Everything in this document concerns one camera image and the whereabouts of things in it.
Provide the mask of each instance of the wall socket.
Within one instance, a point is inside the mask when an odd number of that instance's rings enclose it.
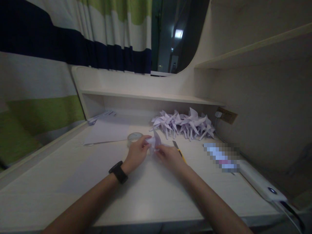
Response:
[[[220,119],[222,119],[223,121],[225,121],[225,122],[227,122],[229,124],[233,124],[234,120],[237,117],[237,114],[235,114],[233,112],[230,112],[230,111],[228,111],[226,109],[223,109],[221,107],[218,107],[217,111],[222,113]]]

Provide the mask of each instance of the forearm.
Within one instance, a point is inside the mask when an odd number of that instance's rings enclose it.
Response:
[[[189,166],[178,174],[216,233],[252,233],[240,217]]]
[[[84,232],[99,215],[118,184],[116,176],[109,174],[57,217],[43,233]]]

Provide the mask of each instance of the paper crane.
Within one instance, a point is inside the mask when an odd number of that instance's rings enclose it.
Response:
[[[189,114],[179,114],[176,110],[173,115],[167,114],[165,111],[160,112],[161,116],[156,116],[152,119],[153,127],[150,131],[161,127],[162,131],[166,133],[166,139],[168,140],[168,132],[171,135],[173,131],[173,138],[175,139],[176,134],[183,133],[186,139],[190,141],[200,136],[201,140],[204,136],[214,138],[214,128],[211,126],[211,121],[207,115],[201,114],[198,117],[198,113],[190,108]]]

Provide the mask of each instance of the hand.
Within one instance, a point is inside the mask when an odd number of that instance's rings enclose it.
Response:
[[[144,161],[147,150],[151,147],[151,144],[148,144],[145,139],[151,137],[152,136],[149,135],[142,136],[130,145],[127,158],[121,165],[121,168],[126,175],[133,172]]]
[[[165,167],[173,173],[179,174],[187,167],[187,164],[184,162],[176,147],[159,145],[156,146],[156,149],[159,149],[156,155],[160,158]]]

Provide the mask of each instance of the tape roll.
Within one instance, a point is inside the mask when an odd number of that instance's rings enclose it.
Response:
[[[130,145],[133,142],[136,142],[138,139],[140,139],[143,136],[142,133],[131,133],[128,137],[127,137],[127,146],[130,147]]]

